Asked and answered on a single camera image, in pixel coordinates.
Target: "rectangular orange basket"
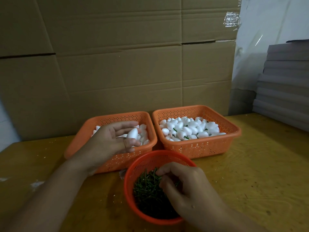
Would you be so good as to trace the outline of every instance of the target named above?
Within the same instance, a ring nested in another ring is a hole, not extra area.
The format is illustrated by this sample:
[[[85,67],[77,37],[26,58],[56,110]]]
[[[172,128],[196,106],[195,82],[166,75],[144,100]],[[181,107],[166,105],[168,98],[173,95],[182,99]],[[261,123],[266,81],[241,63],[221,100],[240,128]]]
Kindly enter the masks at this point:
[[[135,152],[114,155],[112,159],[104,163],[97,173],[110,172],[128,168],[131,163],[140,155],[152,151],[153,146],[157,143],[157,136],[152,124],[150,115],[147,112],[138,111],[130,113],[121,113],[106,116],[96,116],[87,120],[64,152],[66,159],[70,158],[91,138],[92,132],[96,125],[102,126],[118,121],[138,121],[139,124],[147,125],[149,143],[140,147],[135,147]]]
[[[203,117],[207,121],[214,121],[219,125],[220,132],[225,132],[226,134],[180,142],[171,142],[165,139],[159,122],[164,119],[176,119],[177,117],[183,116],[192,117],[193,119],[195,117]],[[232,124],[210,107],[203,105],[156,110],[153,112],[152,117],[164,148],[182,153],[190,159],[224,153],[230,148],[233,138],[241,135],[241,129],[239,127]]]

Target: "stack of boxes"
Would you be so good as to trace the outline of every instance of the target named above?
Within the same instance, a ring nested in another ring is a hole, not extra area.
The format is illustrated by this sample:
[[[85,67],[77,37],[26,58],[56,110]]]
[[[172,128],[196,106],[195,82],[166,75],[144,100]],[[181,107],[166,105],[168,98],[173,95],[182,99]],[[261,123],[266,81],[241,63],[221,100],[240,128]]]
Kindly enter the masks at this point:
[[[253,111],[309,132],[309,40],[270,45]]]
[[[5,0],[1,100],[23,140],[113,113],[227,115],[240,1]]]

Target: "wooden table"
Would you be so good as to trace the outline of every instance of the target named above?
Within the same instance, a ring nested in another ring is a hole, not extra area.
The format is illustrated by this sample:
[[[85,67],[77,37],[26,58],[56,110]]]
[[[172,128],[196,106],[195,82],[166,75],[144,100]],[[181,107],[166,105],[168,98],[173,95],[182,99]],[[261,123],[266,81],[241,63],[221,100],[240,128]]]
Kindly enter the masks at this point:
[[[228,119],[242,136],[227,153],[194,162],[227,204],[268,230],[309,231],[309,134],[255,113]],[[0,153],[0,230],[33,194],[30,184],[45,181],[63,163],[72,138],[14,143]],[[111,172],[84,182],[61,231],[197,230],[140,219],[126,203],[119,173]]]

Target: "shiny plastic tape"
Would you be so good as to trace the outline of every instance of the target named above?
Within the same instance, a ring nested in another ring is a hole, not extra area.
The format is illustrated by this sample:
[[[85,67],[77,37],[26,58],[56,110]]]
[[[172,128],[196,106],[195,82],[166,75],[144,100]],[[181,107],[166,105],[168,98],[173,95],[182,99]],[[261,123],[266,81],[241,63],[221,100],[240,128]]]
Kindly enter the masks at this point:
[[[238,30],[239,27],[239,14],[236,12],[227,12],[226,16],[224,17],[223,24],[225,27],[234,27],[234,30]]]

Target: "basket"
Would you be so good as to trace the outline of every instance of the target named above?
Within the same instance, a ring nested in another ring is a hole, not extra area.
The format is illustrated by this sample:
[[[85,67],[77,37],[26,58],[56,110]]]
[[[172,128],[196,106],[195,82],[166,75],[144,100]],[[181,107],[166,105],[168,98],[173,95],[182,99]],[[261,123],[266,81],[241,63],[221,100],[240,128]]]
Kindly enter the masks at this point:
[[[118,121],[138,121],[139,124],[147,125],[149,143],[140,147],[135,147],[135,152],[114,155],[96,173],[110,172],[128,168],[132,162],[140,155],[152,151],[152,147],[157,143],[157,136],[153,127],[150,115],[147,112],[130,112],[106,116],[96,116],[87,120],[80,128],[68,148],[64,152],[64,157],[68,159],[77,152],[91,138],[92,131],[96,125],[102,126]]]
[[[124,194],[130,208],[142,219],[157,225],[174,225],[181,222],[181,217],[174,219],[156,219],[142,213],[135,204],[133,196],[134,183],[139,176],[147,169],[147,172],[154,170],[156,167],[161,167],[170,162],[177,162],[186,166],[196,167],[186,156],[174,151],[158,150],[152,151],[137,158],[128,168],[124,180]]]
[[[214,121],[219,125],[220,132],[225,132],[226,134],[180,142],[171,142],[165,139],[159,127],[159,122],[170,117],[177,118],[183,116],[193,117],[193,119],[195,117],[203,117],[207,121]],[[241,135],[241,129],[238,126],[232,124],[213,109],[203,105],[156,110],[153,112],[152,117],[164,148],[182,153],[190,159],[222,154],[230,148],[233,138]]]

